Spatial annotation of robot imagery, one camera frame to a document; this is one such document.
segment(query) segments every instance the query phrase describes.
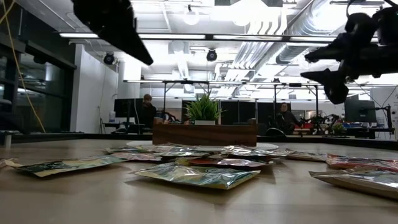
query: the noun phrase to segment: computer monitor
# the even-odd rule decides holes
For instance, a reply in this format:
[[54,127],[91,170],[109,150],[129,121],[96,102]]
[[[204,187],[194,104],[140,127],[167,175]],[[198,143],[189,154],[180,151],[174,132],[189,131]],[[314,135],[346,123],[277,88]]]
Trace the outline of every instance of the computer monitor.
[[346,100],[344,107],[347,122],[377,122],[373,101]]
[[117,99],[114,101],[114,112],[117,118],[127,118],[129,111],[130,118],[140,117],[142,113],[143,99]]

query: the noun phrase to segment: wooden planter box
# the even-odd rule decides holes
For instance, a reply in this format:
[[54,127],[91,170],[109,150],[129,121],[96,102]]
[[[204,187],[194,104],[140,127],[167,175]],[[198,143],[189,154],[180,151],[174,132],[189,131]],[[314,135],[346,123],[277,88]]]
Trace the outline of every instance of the wooden planter box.
[[254,125],[183,125],[156,124],[152,136],[154,144],[186,144],[192,146],[256,146]]

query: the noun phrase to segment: table surface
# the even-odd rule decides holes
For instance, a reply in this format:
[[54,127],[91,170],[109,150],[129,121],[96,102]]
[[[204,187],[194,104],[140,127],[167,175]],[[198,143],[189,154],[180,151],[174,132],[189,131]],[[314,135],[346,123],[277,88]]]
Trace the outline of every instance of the table surface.
[[[13,144],[0,157],[21,164],[104,154],[128,141]],[[327,144],[278,144],[308,152],[398,158],[398,152]],[[311,178],[325,163],[282,160],[235,189],[212,190],[129,174],[152,164],[123,162],[40,179],[0,169],[0,223],[396,223],[398,202]]]

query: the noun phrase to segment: man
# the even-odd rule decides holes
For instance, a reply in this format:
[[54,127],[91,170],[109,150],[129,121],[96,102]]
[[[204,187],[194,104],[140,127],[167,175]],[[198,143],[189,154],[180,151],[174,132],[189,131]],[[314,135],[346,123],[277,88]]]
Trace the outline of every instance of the man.
[[281,123],[279,124],[280,129],[285,134],[292,134],[294,131],[294,124],[301,127],[302,123],[296,119],[292,112],[287,111],[287,103],[282,103],[280,106],[280,115],[282,115]]
[[144,124],[146,128],[153,128],[155,116],[156,107],[152,105],[152,97],[150,94],[145,94],[144,101],[142,102],[142,117],[140,118],[140,123]]

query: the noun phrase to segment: yellow cable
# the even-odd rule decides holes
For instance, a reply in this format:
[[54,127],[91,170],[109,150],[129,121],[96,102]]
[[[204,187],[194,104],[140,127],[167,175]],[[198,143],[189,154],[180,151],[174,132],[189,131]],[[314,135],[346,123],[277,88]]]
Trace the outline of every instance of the yellow cable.
[[2,21],[7,17],[8,13],[11,11],[12,7],[14,6],[15,0],[12,0],[12,3],[10,5],[10,8],[8,8],[8,10],[4,13],[4,15],[2,16],[2,18],[0,19],[0,24],[2,23]]
[[7,29],[8,29],[8,34],[9,34],[9,36],[10,36],[10,42],[11,42],[12,53],[14,54],[14,60],[15,60],[15,63],[16,63],[16,65],[17,65],[19,77],[21,78],[21,81],[22,81],[22,86],[23,86],[24,89],[25,89],[25,94],[26,94],[26,97],[27,97],[27,101],[29,102],[30,107],[32,108],[33,114],[35,114],[35,117],[37,118],[37,121],[39,122],[40,126],[42,127],[43,132],[45,133],[45,129],[44,129],[44,126],[43,126],[43,124],[42,124],[42,121],[40,120],[39,116],[37,116],[36,110],[35,110],[35,108],[33,107],[33,104],[32,104],[32,102],[31,102],[31,100],[30,100],[30,98],[29,98],[29,95],[28,95],[28,93],[27,93],[27,90],[26,90],[26,87],[25,87],[25,81],[24,81],[24,78],[22,77],[22,73],[21,73],[21,70],[20,70],[20,68],[19,68],[18,59],[17,59],[17,54],[15,53],[15,48],[14,48],[14,42],[12,41],[12,37],[11,37],[10,24],[8,23],[8,16],[7,16],[7,14],[8,14],[8,12],[9,12],[10,9],[7,11],[7,10],[6,10],[6,5],[5,5],[4,3],[3,3],[2,6],[3,6],[3,8],[4,8],[4,13],[5,13],[4,16],[6,17]]

